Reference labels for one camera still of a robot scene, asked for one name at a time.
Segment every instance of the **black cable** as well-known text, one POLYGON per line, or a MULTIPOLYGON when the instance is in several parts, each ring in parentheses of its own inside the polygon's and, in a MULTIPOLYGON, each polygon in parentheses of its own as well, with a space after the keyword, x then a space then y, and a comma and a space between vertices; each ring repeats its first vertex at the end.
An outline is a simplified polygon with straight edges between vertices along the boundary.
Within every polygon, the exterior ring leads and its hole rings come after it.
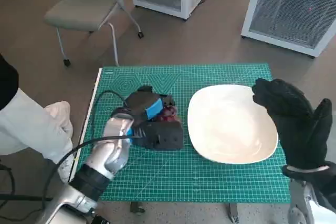
POLYGON ((8 220, 8 221, 13 221, 13 222, 20 222, 20 221, 24 221, 24 220, 28 219, 30 215, 32 215, 35 212, 39 212, 41 210, 42 209, 36 209, 34 211, 31 211, 26 216, 24 216, 22 218, 19 218, 19 219, 9 218, 9 217, 5 217, 5 216, 0 216, 0 219, 4 219, 4 220, 8 220))
POLYGON ((104 94, 107 94, 107 93, 112 93, 112 94, 115 94, 117 97, 120 98, 120 100, 123 102, 124 106, 125 107, 128 107, 126 101, 125 101, 125 98, 121 96, 121 94, 117 93, 116 91, 113 91, 113 90, 104 90, 103 92, 101 92, 99 94, 99 96, 97 97, 96 101, 94 102, 93 106, 92 106, 92 118, 91 118, 91 138, 93 139, 95 137, 95 117, 96 117, 96 111, 97 111, 97 105, 98 105, 98 102, 99 100, 102 98, 102 96, 104 94))
POLYGON ((103 136, 103 137, 99 137, 99 138, 94 138, 91 139, 89 141, 83 142, 79 145, 77 145, 75 148, 73 148, 71 151, 69 151, 66 155, 64 155, 64 157, 53 167, 53 169, 51 170, 47 181, 44 185, 43 188, 43 193, 42 193, 42 199, 41 199, 41 203, 42 203, 42 209, 44 210, 46 208, 46 196, 47 196, 47 192, 48 192, 48 187, 50 184, 50 181, 54 175, 54 173, 56 173, 57 169, 59 168, 59 166, 64 162, 64 160, 66 160, 71 154, 75 153, 76 151, 78 151, 79 149, 83 148, 84 146, 87 146, 89 144, 93 144, 96 142, 100 142, 100 141, 104 141, 104 140, 113 140, 113 139, 128 139, 128 138, 141 138, 139 136, 103 136))
MULTIPOLYGON (((12 173, 12 169, 10 169, 9 167, 5 166, 5 165, 0 165, 0 170, 5 170, 6 172, 8 172, 8 175, 11 179, 10 184, 11 184, 11 191, 10 191, 10 196, 13 196, 15 194, 15 179, 12 173)), ((0 204, 0 209, 3 208, 7 203, 8 203, 8 199, 4 200, 4 202, 2 202, 0 204)))
POLYGON ((197 6, 202 5, 205 1, 206 0, 201 0, 197 6))
MULTIPOLYGON (((15 178, 13 176, 12 169, 10 169, 10 168, 8 168, 4 165, 0 165, 0 169, 7 171, 8 174, 9 174, 9 177, 11 178, 10 183, 11 183, 12 188, 11 188, 9 197, 13 196, 15 194, 15 178)), ((8 203, 8 201, 9 201, 9 199, 2 202, 1 205, 0 205, 0 209, 3 208, 8 203)), ((5 216, 0 216, 0 219, 12 221, 12 222, 20 222, 20 221, 24 221, 24 220, 28 219, 30 215, 32 215, 35 212, 39 212, 39 211, 41 211, 41 209, 33 210, 22 218, 10 218, 10 217, 5 217, 5 216)))

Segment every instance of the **silver robotic hand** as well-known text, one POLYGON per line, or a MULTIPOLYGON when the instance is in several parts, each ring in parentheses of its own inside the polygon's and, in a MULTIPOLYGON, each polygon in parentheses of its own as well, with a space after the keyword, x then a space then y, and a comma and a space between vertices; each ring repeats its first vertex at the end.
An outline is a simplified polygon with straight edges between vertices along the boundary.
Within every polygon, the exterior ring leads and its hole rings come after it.
POLYGON ((288 210, 289 224, 334 224, 336 213, 322 195, 310 183, 291 179, 289 183, 290 207, 288 210))
MULTIPOLYGON (((115 114, 107 123, 103 136, 123 136, 134 119, 128 114, 115 114)), ((74 179, 48 204, 37 224, 83 224, 82 214, 94 213, 100 195, 105 191, 117 171, 129 158, 129 139, 98 142, 86 163, 76 172, 74 179)))

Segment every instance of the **white pants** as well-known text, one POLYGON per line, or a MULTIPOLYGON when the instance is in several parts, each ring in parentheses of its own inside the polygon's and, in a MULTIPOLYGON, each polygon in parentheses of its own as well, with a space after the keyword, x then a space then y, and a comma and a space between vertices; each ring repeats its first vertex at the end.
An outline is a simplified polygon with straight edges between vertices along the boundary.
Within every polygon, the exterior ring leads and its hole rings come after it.
POLYGON ((21 89, 0 110, 0 155, 30 147, 58 163, 72 149, 69 136, 57 121, 21 89))

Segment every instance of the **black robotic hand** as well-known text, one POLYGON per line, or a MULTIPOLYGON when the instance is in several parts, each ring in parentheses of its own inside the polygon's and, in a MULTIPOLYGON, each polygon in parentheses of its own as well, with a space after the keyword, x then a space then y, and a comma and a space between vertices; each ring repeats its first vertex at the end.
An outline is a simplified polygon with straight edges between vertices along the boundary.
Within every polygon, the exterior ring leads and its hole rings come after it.
POLYGON ((283 80, 258 79, 253 100, 274 121, 288 165, 315 169, 325 165, 332 124, 331 101, 323 99, 314 111, 304 94, 283 80))
POLYGON ((112 112, 132 115, 132 145, 157 151, 183 148, 183 128, 172 95, 157 94, 152 86, 141 86, 125 100, 127 106, 112 112))
POLYGON ((267 109, 277 127, 287 162, 283 174, 310 182, 336 208, 336 164, 325 161, 331 101, 323 99, 313 110, 302 91, 279 79, 258 79, 252 91, 253 100, 267 109))

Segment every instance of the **table leg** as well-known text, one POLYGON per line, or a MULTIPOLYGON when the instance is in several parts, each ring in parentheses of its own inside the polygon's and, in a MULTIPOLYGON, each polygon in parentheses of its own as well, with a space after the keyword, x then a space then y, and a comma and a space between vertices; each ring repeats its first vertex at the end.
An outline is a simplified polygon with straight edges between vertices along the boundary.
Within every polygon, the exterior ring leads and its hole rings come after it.
POLYGON ((233 224, 239 223, 237 203, 229 203, 229 217, 233 224))
POLYGON ((134 214, 140 215, 145 212, 145 209, 141 206, 141 202, 132 201, 130 206, 130 211, 134 214))

